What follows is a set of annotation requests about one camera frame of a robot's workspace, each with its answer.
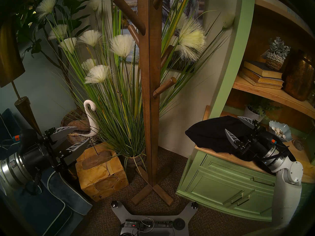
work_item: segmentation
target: wooden cube stool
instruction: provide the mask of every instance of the wooden cube stool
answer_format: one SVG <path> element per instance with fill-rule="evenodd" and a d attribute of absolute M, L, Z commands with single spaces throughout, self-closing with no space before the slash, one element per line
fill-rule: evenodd
<path fill-rule="evenodd" d="M 118 156 L 105 145 L 101 143 L 95 148 L 86 149 L 76 163 L 81 189 L 94 201 L 106 198 L 128 185 Z"/>

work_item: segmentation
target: drawer handle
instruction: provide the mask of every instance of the drawer handle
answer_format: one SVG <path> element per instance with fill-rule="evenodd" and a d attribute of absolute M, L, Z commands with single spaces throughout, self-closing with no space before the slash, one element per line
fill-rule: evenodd
<path fill-rule="evenodd" d="M 238 202 L 238 201 L 241 200 L 241 199 L 243 199 L 243 195 L 242 195 L 241 198 L 238 198 L 236 201 L 234 201 L 234 202 L 231 201 L 231 204 L 234 204 L 235 202 Z"/>
<path fill-rule="evenodd" d="M 248 199 L 247 199 L 246 201 L 242 202 L 241 204 L 238 204 L 238 203 L 237 203 L 237 206 L 240 206 L 240 205 L 244 204 L 245 202 L 247 202 L 247 201 L 249 201 L 249 200 L 250 200 L 250 198 L 248 197 Z"/>
<path fill-rule="evenodd" d="M 272 186 L 272 187 L 275 187 L 275 183 L 264 183 L 264 182 L 261 182 L 261 181 L 258 181 L 258 180 L 255 180 L 255 178 L 253 177 L 252 180 L 256 183 L 262 183 L 262 184 L 265 184 L 265 185 L 269 185 L 269 186 Z"/>

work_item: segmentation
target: artificial plant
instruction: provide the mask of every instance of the artificial plant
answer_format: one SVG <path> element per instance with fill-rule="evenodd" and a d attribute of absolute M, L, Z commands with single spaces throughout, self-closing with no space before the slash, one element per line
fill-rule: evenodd
<path fill-rule="evenodd" d="M 280 39 L 280 37 L 276 37 L 275 40 L 272 38 L 269 39 L 269 48 L 270 52 L 282 57 L 285 59 L 290 52 L 291 47 L 290 46 L 285 46 L 284 41 Z"/>
<path fill-rule="evenodd" d="M 68 31 L 71 33 L 76 31 L 74 35 L 77 36 L 90 27 L 90 25 L 86 25 L 77 31 L 77 29 L 82 24 L 81 20 L 88 17 L 90 14 L 83 15 L 81 17 L 76 16 L 78 12 L 85 9 L 86 5 L 83 4 L 90 0 L 55 1 L 60 1 L 60 4 L 53 3 L 51 0 L 25 0 L 24 3 L 19 7 L 16 15 L 14 15 L 16 37 L 19 44 L 31 44 L 22 53 L 22 60 L 24 59 L 26 52 L 30 51 L 33 58 L 33 54 L 41 53 L 51 64 L 62 71 L 62 74 L 70 89 L 72 99 L 77 105 L 76 96 L 73 92 L 73 86 L 69 79 L 69 61 L 63 56 L 62 50 L 59 47 L 55 47 L 55 45 L 52 43 L 51 37 L 53 33 L 49 33 L 49 31 L 47 31 L 45 28 L 47 25 L 46 16 L 39 17 L 38 13 L 36 14 L 36 11 L 40 12 L 41 10 L 47 10 L 51 4 L 55 4 L 52 8 L 51 14 L 54 16 L 56 21 L 50 22 L 50 24 L 54 26 L 55 23 L 63 23 L 65 21 L 67 27 L 69 27 Z M 56 56 L 56 60 L 51 59 L 47 53 L 43 51 L 41 46 L 41 42 L 43 40 L 48 41 L 54 55 Z"/>
<path fill-rule="evenodd" d="M 281 106 L 275 106 L 273 105 L 274 101 L 269 100 L 267 98 L 253 95 L 250 104 L 246 105 L 247 108 L 252 111 L 255 114 L 258 114 L 259 116 L 264 116 L 268 119 L 268 116 L 266 116 L 266 111 L 274 111 L 279 110 L 282 107 Z"/>
<path fill-rule="evenodd" d="M 227 19 L 229 25 L 225 24 L 206 47 L 206 37 L 217 19 L 204 30 L 192 15 L 184 14 L 188 2 L 189 0 L 174 0 L 162 32 L 161 56 L 169 45 L 173 45 L 174 48 L 161 69 L 161 84 L 172 76 L 177 78 L 177 83 L 161 98 L 161 115 L 172 107 L 174 97 L 226 41 L 228 36 L 223 39 L 220 37 L 233 23 L 234 17 Z M 112 23 L 109 24 L 103 2 L 98 7 L 95 6 L 95 11 L 97 8 L 99 15 L 96 13 L 94 15 L 96 28 L 80 36 L 69 30 L 63 31 L 57 24 L 67 24 L 67 21 L 59 22 L 50 10 L 45 12 L 45 17 L 73 69 L 72 74 L 82 88 L 77 91 L 80 95 L 77 98 L 78 105 L 83 106 L 81 100 L 85 99 L 90 99 L 96 104 L 94 118 L 100 127 L 101 140 L 118 155 L 124 155 L 126 162 L 127 158 L 134 158 L 145 149 L 141 62 L 136 64 L 135 41 L 132 36 L 122 34 L 124 26 L 122 12 L 111 2 L 109 13 Z M 82 49 L 89 54 L 89 59 L 82 59 L 81 53 L 77 50 L 78 44 L 85 45 Z M 171 62 L 175 51 L 179 51 L 180 54 Z M 130 52 L 133 56 L 132 61 L 127 62 L 126 58 Z M 167 66 L 175 64 L 180 58 L 191 64 L 185 66 L 181 72 L 170 71 Z"/>

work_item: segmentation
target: white pot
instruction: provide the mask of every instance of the white pot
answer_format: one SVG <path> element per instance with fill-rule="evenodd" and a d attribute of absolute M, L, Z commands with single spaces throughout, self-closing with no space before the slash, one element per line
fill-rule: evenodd
<path fill-rule="evenodd" d="M 261 120 L 264 119 L 265 116 L 260 116 L 256 113 L 253 113 L 250 109 L 248 109 L 247 107 L 245 108 L 245 111 L 244 111 L 244 117 L 248 117 L 250 119 L 255 119 L 256 121 L 258 122 L 261 122 Z"/>

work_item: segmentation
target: stack of books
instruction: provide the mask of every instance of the stack of books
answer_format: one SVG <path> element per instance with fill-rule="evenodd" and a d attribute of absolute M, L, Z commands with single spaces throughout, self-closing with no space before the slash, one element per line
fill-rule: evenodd
<path fill-rule="evenodd" d="M 281 89 L 282 73 L 272 70 L 263 62 L 245 61 L 240 76 L 254 86 Z"/>

